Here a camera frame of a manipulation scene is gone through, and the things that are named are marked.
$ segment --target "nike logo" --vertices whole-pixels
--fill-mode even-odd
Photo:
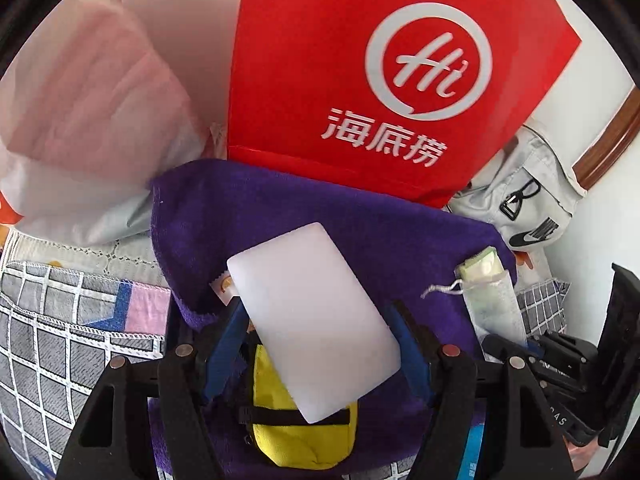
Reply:
[[[551,218],[547,218],[542,222],[542,224],[533,229],[533,231],[525,231],[523,233],[513,235],[509,240],[509,245],[511,247],[526,247],[528,245],[544,242],[553,235],[558,227],[558,224],[556,224]]]

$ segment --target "pink patch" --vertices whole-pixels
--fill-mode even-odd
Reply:
[[[132,285],[124,331],[164,335],[171,292],[162,288]]]

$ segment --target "black strap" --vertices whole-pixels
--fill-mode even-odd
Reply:
[[[515,221],[522,209],[522,202],[527,198],[536,196],[542,190],[541,184],[535,179],[530,179],[524,186],[513,193],[500,204],[500,211],[511,221]]]
[[[340,410],[327,418],[309,424],[298,410],[272,410],[260,406],[240,408],[240,424],[260,424],[262,426],[346,426],[351,420],[349,410]]]
[[[249,346],[256,346],[256,345],[262,344],[262,341],[260,340],[260,336],[255,330],[251,330],[251,332],[247,333],[246,337],[244,338],[244,342],[247,343]]]

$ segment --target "purple towel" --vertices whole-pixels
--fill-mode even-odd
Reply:
[[[229,257],[312,222],[324,226],[375,304],[403,300],[443,344],[481,358],[462,297],[430,294],[421,300],[420,294],[433,283],[453,282],[454,268],[487,246],[498,249],[515,279],[514,256],[492,225],[223,160],[190,162],[154,182],[156,256],[184,319],[197,330],[222,308],[209,283],[226,269]],[[227,479],[280,480],[336,478],[415,454],[429,412],[402,374],[394,375],[360,399],[353,453],[328,472],[270,465],[244,442],[244,429],[223,402],[210,406],[206,418]],[[167,466],[166,450],[154,433],[159,464]]]

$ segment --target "orange label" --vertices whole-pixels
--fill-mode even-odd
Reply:
[[[24,218],[15,212],[0,192],[0,224],[14,225]]]

